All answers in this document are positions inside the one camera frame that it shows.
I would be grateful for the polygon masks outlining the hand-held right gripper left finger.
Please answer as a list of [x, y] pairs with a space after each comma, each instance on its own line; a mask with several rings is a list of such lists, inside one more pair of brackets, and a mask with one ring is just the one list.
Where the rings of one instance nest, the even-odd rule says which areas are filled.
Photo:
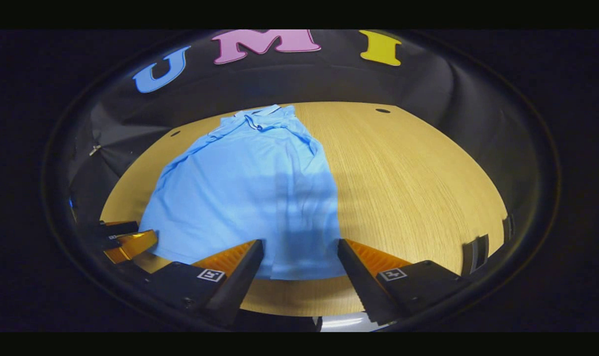
[[188, 265], [171, 262], [145, 278], [144, 291], [187, 317], [230, 326], [265, 256], [263, 240]]

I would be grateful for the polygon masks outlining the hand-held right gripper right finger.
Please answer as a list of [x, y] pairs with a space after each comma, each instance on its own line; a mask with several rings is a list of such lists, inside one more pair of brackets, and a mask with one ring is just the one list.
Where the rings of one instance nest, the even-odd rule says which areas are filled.
[[471, 286], [433, 262], [408, 262], [369, 245], [340, 239], [341, 261], [371, 322], [383, 326], [437, 306]]

